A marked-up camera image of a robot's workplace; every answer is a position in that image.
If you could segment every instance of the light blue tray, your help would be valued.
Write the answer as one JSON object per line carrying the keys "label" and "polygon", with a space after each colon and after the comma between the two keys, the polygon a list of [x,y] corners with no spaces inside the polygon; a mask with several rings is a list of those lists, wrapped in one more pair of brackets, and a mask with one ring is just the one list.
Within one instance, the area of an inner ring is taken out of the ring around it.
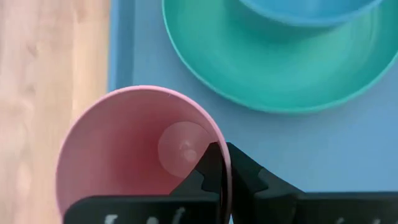
{"label": "light blue tray", "polygon": [[198,102],[225,138],[309,192],[398,191],[398,66],[363,96],[317,114],[251,111],[202,85],[167,37],[161,0],[113,0],[109,91],[159,85]]}

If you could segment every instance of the wooden table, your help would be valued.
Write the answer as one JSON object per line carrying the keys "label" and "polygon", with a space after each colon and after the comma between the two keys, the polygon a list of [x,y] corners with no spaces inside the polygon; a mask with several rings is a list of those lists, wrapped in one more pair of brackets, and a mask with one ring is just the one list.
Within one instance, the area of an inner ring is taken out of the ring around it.
{"label": "wooden table", "polygon": [[0,0],[0,223],[60,223],[60,143],[106,91],[108,21],[109,0]]}

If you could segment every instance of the pink plastic cup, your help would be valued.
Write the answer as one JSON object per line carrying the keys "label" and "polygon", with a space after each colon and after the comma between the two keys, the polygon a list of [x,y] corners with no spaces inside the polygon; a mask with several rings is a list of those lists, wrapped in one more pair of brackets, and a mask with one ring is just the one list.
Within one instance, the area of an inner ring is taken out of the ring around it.
{"label": "pink plastic cup", "polygon": [[94,195],[168,195],[195,168],[209,143],[218,142],[227,173],[231,211],[231,159],[224,137],[196,102],[158,86],[132,86],[97,101],[72,126],[57,168],[62,215]]}

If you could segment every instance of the blue bowl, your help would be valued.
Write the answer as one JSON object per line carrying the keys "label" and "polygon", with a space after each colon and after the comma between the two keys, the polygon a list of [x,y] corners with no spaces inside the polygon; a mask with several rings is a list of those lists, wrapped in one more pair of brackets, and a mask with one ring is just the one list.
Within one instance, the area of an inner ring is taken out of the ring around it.
{"label": "blue bowl", "polygon": [[383,0],[240,0],[260,16],[299,27],[333,27],[378,6]]}

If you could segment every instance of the teal plate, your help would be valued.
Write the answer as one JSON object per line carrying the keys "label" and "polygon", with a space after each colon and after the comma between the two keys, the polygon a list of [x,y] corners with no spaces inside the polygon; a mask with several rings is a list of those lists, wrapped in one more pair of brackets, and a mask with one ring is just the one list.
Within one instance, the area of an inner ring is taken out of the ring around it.
{"label": "teal plate", "polygon": [[197,78],[255,110],[307,113],[342,104],[374,85],[397,55],[396,0],[328,32],[283,41],[232,16],[230,1],[164,0],[164,21]]}

